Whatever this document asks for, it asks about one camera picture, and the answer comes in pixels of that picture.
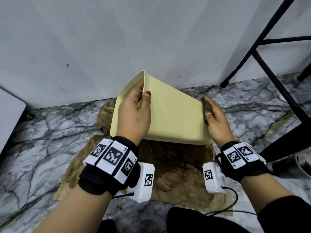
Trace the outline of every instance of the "hand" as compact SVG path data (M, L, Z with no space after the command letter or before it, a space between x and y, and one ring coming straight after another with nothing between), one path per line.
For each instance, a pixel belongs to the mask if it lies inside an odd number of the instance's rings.
M142 95L141 90L143 87L144 80L140 81L119 105L116 136L125 137L135 145L138 145L145 137L151 122L151 93L146 91Z
M208 97L204 97L204 99L209 102L215 114L214 117L211 111L205 111L205 117L208 122L208 132L218 148L221 148L229 141L236 141L231 132L229 122L220 105Z

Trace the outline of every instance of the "black metal stand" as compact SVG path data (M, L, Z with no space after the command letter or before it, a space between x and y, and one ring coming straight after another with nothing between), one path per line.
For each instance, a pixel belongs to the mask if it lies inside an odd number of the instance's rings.
M248 58L253 55L255 60L259 63L265 73L268 75L270 80L273 82L275 87L279 90L282 96L285 98L287 103L290 105L293 112L296 114L298 119L302 122L297 128L293 129L289 133L285 134L277 141L273 142L270 146L264 149L261 152L261 155L267 161L275 161L280 158L289 156L291 154L297 153L307 147L311 146L311 139L307 139L306 136L309 134L306 129L310 129L311 119L305 113L305 111L296 103L293 97L289 94L289 92L285 89L282 83L276 78L271 69L267 66L267 64L263 61L260 55L257 52L257 47L260 45L273 44L273 43L287 43L287 42L296 42L296 41L305 41L311 40L311 36L302 36L302 37L293 37L293 38L282 38L282 39L264 39L271 29L275 26L275 24L279 21L282 15L286 12L286 10L290 7L290 5L294 2L294 0L284 0L278 10L274 13L272 18L269 20L267 26L261 32L257 40L251 46L250 50L244 56L242 61L238 64L238 66L231 72L231 74L220 84L220 87L225 88L229 80L238 72L238 70L244 65L244 63L248 60ZM298 80L302 81L306 77L311 75L311 64L305 68L305 70L298 76Z

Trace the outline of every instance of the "metal leg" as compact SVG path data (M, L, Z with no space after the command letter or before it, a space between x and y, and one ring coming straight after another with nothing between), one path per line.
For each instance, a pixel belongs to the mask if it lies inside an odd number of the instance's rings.
M237 73L237 71L244 65L247 59L252 55L253 51L256 50L257 46L261 43L261 41L267 36L270 30L274 27L274 25L279 21L285 11L290 7L294 0L284 0L278 10L274 13L272 18L269 20L265 29L261 32L257 40L254 42L250 50L244 56L239 65L231 72L231 74L220 84L220 87L225 88L229 80Z
M298 119L302 123L309 121L309 116L305 113L305 111L302 108L300 108L300 106L296 103L293 97L288 93L288 91L285 89L282 83L276 78L274 73L266 65L266 63L263 61L263 59L260 57L260 55L258 54L256 50L253 52L253 57L255 58L255 60L257 60L258 64L262 67L263 71L265 71L265 73L268 75L270 80L273 82L273 84L276 86L276 88L285 98L285 100L290 105L290 107L292 108L293 112L296 114Z
M310 131L311 118L273 142L260 155L267 162L272 162L307 149L311 147Z
M297 80L302 81L306 77L311 75L311 63L302 71L302 73L297 77Z

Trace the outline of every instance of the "brown cloth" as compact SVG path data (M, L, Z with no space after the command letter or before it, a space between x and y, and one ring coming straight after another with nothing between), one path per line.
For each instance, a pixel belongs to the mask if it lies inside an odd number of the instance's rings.
M78 183L84 168L82 161L103 138L110 138L109 129L115 99L102 106L96 128L105 135L92 137L76 155L66 170L55 200L64 199ZM205 189L202 165L215 160L212 145L189 145L170 142L142 140L138 145L138 161L155 166L155 178L150 200L187 206L201 211L221 210L232 204L231 193L210 194Z

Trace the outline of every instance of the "forearm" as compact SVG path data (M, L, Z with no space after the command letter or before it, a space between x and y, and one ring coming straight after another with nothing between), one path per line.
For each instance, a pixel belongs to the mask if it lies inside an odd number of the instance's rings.
M241 185L256 213L276 199L294 195L268 173L245 176L241 180Z
M112 195L93 195L77 185L39 224L33 233L97 232Z

